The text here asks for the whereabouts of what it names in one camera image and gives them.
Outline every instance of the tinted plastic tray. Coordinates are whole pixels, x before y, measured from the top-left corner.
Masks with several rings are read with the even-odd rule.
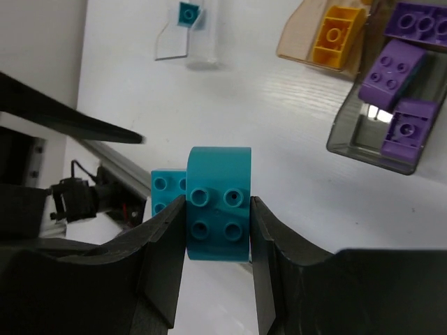
[[[383,46],[389,41],[383,31],[398,1],[376,0],[367,21],[366,38],[359,74],[332,125],[327,148],[334,154],[379,166],[401,174],[413,174],[420,156],[414,163],[386,158],[381,147],[386,137],[392,114],[364,103],[358,98],[360,86]],[[421,1],[432,5],[447,5],[447,0]],[[447,54],[429,52],[428,59],[404,92],[403,97],[442,103],[447,93]]]

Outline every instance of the teal round lego brick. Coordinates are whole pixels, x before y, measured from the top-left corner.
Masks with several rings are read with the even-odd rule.
[[[249,261],[251,148],[194,147],[186,169],[192,260]]]

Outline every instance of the yellow lego duplo brick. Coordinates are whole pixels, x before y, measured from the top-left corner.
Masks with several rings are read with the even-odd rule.
[[[366,10],[363,8],[329,8],[312,49],[312,61],[331,68],[343,68],[365,22]]]

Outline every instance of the white wall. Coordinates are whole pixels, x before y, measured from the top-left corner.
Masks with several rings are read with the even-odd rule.
[[[1,0],[0,71],[74,107],[87,0]]]

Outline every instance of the black cable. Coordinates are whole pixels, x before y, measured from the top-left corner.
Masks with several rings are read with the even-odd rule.
[[[84,167],[75,159],[73,159],[71,161],[71,177],[72,178],[75,177],[75,165],[78,168],[80,168],[83,172],[85,172],[87,174],[87,176],[89,176],[93,182],[95,182],[95,183],[97,182],[98,179],[94,175],[92,175],[90,172],[88,172],[86,169],[84,169]]]

